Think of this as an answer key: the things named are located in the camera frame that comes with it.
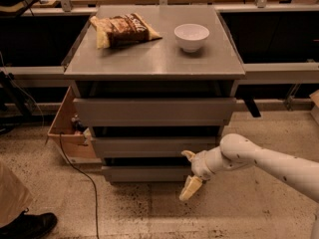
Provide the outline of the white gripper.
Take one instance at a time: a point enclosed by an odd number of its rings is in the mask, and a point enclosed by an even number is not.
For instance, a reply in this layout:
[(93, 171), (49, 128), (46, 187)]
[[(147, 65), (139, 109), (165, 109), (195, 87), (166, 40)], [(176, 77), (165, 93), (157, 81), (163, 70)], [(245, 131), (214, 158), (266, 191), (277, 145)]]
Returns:
[(226, 158), (219, 147), (211, 150), (203, 150), (194, 153), (190, 150), (181, 152), (191, 163), (191, 170), (194, 176), (189, 176), (179, 195), (181, 201), (187, 201), (199, 191), (203, 180), (210, 180), (218, 172), (227, 170), (231, 165), (231, 161)]

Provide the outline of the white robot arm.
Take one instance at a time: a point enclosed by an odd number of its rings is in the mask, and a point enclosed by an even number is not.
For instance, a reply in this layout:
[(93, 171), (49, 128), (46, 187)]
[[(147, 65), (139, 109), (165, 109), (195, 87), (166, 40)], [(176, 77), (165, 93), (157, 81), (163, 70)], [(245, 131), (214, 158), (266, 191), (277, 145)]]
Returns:
[(252, 165), (267, 172), (316, 203), (319, 202), (319, 163), (301, 157), (263, 148), (248, 138), (230, 133), (218, 147), (194, 153), (181, 153), (191, 163), (192, 176), (186, 178), (179, 199), (189, 200), (205, 181), (221, 171)]

